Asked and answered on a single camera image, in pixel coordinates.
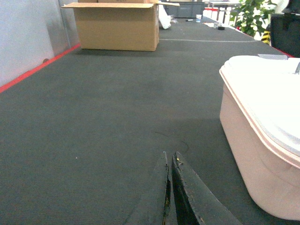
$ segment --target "white floor line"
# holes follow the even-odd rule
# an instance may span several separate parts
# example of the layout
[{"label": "white floor line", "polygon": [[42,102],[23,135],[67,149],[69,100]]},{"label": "white floor line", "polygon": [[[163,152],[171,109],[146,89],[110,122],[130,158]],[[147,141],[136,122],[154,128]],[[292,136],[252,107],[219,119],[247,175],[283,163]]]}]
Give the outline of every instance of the white floor line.
[{"label": "white floor line", "polygon": [[225,43],[248,43],[248,42],[258,42],[260,40],[252,41],[213,41],[213,40],[188,40],[188,39],[159,39],[162,41],[195,41],[195,42],[225,42]]}]

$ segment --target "white plastic container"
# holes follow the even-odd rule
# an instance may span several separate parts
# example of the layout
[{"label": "white plastic container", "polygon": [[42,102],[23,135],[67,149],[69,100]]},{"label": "white plastic container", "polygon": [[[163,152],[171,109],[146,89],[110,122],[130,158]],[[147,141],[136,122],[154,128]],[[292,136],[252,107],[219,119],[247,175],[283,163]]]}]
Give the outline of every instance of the white plastic container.
[{"label": "white plastic container", "polygon": [[220,120],[252,199],[300,220],[300,59],[230,58]]},{"label": "white plastic container", "polygon": [[196,23],[201,23],[202,15],[196,15]]}]

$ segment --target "white wall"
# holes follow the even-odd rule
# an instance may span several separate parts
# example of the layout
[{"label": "white wall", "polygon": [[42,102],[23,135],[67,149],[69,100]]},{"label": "white wall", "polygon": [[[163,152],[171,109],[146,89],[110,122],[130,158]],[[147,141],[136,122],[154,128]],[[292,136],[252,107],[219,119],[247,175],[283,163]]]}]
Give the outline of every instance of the white wall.
[{"label": "white wall", "polygon": [[79,42],[69,2],[0,1],[0,86]]}]

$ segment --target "black chair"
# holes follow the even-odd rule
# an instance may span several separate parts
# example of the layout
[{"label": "black chair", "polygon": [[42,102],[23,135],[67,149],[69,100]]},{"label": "black chair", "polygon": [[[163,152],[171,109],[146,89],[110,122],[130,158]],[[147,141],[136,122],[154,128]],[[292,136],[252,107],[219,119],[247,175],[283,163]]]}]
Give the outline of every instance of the black chair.
[{"label": "black chair", "polygon": [[300,1],[290,0],[282,12],[271,17],[271,45],[300,58]]}]

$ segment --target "green leaves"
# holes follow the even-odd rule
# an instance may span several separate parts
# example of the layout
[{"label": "green leaves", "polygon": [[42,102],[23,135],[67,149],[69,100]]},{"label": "green leaves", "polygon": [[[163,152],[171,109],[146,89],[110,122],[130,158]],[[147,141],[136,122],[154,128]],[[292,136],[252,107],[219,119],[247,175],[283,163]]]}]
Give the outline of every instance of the green leaves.
[{"label": "green leaves", "polygon": [[276,4],[271,0],[240,0],[241,6],[237,9],[236,27],[252,37],[256,32],[264,32],[263,24],[269,18],[269,15],[275,12],[270,6]]}]

